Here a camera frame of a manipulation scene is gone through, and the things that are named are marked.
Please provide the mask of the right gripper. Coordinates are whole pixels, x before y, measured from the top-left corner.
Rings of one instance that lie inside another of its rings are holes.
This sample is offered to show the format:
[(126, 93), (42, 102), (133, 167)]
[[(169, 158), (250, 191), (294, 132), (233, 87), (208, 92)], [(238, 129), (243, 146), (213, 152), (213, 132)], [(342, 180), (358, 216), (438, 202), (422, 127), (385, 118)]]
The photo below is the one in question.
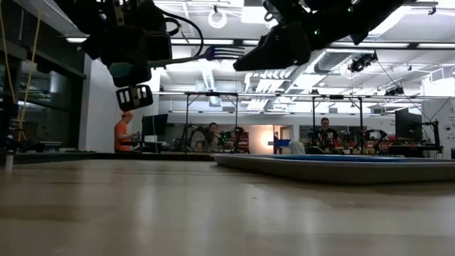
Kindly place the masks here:
[(235, 61), (236, 71), (303, 65), (309, 61), (311, 50), (355, 32), (349, 27), (338, 30), (334, 22), (351, 22), (359, 14), (359, 5), (352, 1), (265, 1), (264, 8), (278, 24), (253, 50)]

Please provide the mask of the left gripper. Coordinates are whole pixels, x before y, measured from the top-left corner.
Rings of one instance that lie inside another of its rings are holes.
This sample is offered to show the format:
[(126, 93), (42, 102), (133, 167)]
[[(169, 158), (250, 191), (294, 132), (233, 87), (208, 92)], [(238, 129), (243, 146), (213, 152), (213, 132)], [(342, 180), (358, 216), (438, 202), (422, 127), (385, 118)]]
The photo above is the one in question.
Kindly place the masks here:
[(106, 3), (106, 29), (102, 32), (100, 60), (117, 87), (122, 111), (152, 105), (151, 65), (170, 59), (166, 18), (152, 1)]

